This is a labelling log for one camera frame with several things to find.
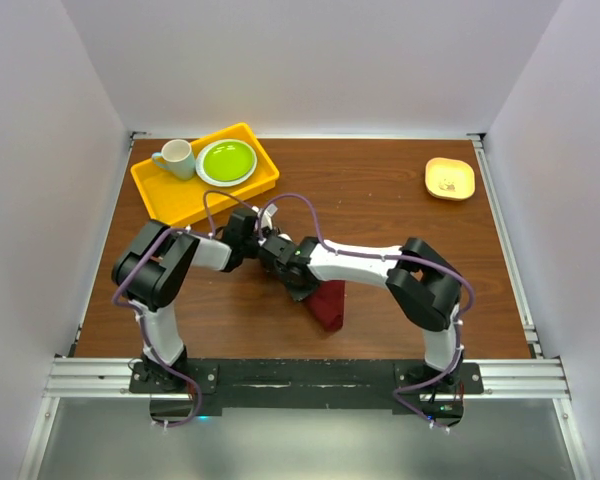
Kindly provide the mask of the dark red cloth napkin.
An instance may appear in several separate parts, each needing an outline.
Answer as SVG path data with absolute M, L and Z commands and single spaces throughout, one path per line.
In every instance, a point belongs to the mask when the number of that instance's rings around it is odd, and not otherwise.
M 302 303 L 325 332 L 337 332 L 344 323 L 345 282 L 323 282 Z

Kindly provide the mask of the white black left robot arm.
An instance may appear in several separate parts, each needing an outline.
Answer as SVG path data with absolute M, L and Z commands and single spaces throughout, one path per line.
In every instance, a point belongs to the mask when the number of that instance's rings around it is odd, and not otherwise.
M 134 311 L 143 339 L 142 381 L 165 392 L 193 389 L 175 299 L 190 268 L 228 273 L 256 257 L 257 221 L 257 208 L 236 208 L 216 238 L 151 220 L 116 261 L 112 302 Z

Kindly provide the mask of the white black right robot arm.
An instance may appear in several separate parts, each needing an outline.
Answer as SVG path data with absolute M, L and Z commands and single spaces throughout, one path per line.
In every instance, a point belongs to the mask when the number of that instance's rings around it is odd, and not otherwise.
M 460 382 L 461 276 L 426 242 L 411 238 L 402 247 L 374 248 L 306 237 L 296 244 L 272 234 L 259 242 L 258 258 L 297 301 L 336 281 L 388 291 L 423 331 L 428 386 L 446 393 Z

